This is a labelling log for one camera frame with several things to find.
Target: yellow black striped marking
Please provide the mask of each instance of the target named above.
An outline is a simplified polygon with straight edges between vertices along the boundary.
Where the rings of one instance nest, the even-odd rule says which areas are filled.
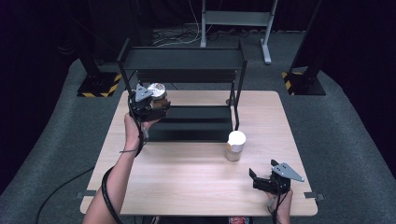
[[[303,75],[304,73],[297,72],[293,73],[294,75]],[[295,95],[293,86],[290,82],[289,73],[282,72],[283,81],[285,81],[286,90],[288,91],[289,95]]]
[[[107,92],[79,92],[78,96],[82,96],[82,97],[109,97],[109,96],[112,96],[114,94],[114,91],[116,91],[121,78],[122,78],[121,74],[116,75],[116,77],[114,78],[113,84],[111,85],[111,87],[109,88],[109,90]]]

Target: human arm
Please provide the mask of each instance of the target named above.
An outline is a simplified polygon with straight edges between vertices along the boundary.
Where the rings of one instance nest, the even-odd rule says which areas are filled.
[[[143,126],[146,129],[158,120],[144,122]],[[137,149],[139,146],[139,131],[137,129],[134,120],[125,114],[125,145],[124,151]],[[107,179],[107,194],[110,199],[114,210],[119,215],[122,208],[122,204],[125,198],[126,189],[128,186],[128,179],[131,173],[132,166],[134,164],[134,158],[137,150],[123,152],[120,154],[117,163],[114,165],[111,173]],[[116,223],[113,216],[111,216],[106,206],[105,200],[102,195],[102,188],[96,192],[92,199],[90,206],[88,207],[87,213],[84,217],[83,223]]]
[[[265,192],[270,200],[274,199],[270,207],[270,211],[273,212],[276,209],[276,203],[278,200],[277,195]],[[278,223],[281,224],[290,224],[290,208],[291,208],[291,200],[293,197],[293,190],[291,189],[288,193],[284,193],[280,195],[281,204],[276,212],[276,219]]]

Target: white cup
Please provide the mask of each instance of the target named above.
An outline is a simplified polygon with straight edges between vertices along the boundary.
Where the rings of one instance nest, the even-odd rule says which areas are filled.
[[[240,131],[233,131],[228,136],[227,148],[225,149],[225,157],[229,161],[239,161],[244,149],[247,137]]]

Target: gray floor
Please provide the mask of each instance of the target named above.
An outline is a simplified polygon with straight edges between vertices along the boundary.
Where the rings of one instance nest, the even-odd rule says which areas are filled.
[[[279,93],[311,188],[326,197],[318,202],[315,216],[293,217],[292,223],[394,223],[395,179],[342,89],[320,73],[325,96],[289,96],[286,92],[281,72],[289,69],[303,36],[271,34],[272,65],[263,63],[259,45],[262,34],[241,38],[248,59],[244,90]],[[191,45],[198,46],[199,41]],[[209,48],[236,45],[235,36],[207,43]],[[107,64],[101,69],[114,67]],[[40,205],[50,193],[95,165],[124,84],[120,83],[112,97],[77,97],[85,76],[83,66],[75,61],[46,130],[0,197],[0,223],[34,223]],[[175,86],[179,90],[223,88]],[[55,193],[43,208],[39,223],[80,223],[83,215],[77,195],[87,187],[90,177],[91,173],[83,175]],[[122,219],[134,223],[133,217]],[[255,223],[271,221],[268,217],[255,217]]]

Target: dark background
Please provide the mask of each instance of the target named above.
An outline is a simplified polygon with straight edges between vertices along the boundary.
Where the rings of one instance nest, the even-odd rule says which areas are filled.
[[[190,5],[182,0],[149,0],[141,3],[141,8],[125,10],[130,1],[120,1],[120,11],[110,10],[108,1],[66,1],[74,20],[80,27],[87,48],[95,60],[114,60],[114,50],[120,49],[131,30],[154,29],[192,22]],[[217,9],[219,1],[208,1],[208,9]],[[316,0],[280,0],[273,25],[275,31],[306,30],[317,5]],[[324,58],[322,70],[332,77],[344,90],[357,109],[361,120],[373,137],[389,168],[395,175],[395,127],[396,102],[391,87],[395,83],[393,66],[396,64],[396,28],[392,1],[323,1],[333,4],[324,7],[321,13],[330,16],[320,17],[319,26],[309,30],[305,50],[298,57],[304,58],[304,66],[312,63],[317,46],[330,29],[327,25],[343,24],[341,32],[333,41],[332,50]],[[347,2],[342,20],[337,20],[339,7]],[[53,108],[59,98],[68,67],[78,58],[73,33],[67,23],[63,1],[0,1],[0,36],[2,69],[1,114],[1,188],[7,187],[21,164],[35,145],[46,127]],[[200,21],[201,1],[191,0]],[[223,10],[254,11],[267,9],[271,1],[223,1]],[[108,21],[130,21],[124,23],[119,38],[114,39],[114,25],[108,26],[98,19]],[[92,37],[99,35],[109,47]],[[147,45],[139,41],[147,40],[143,34],[136,35],[136,45]]]

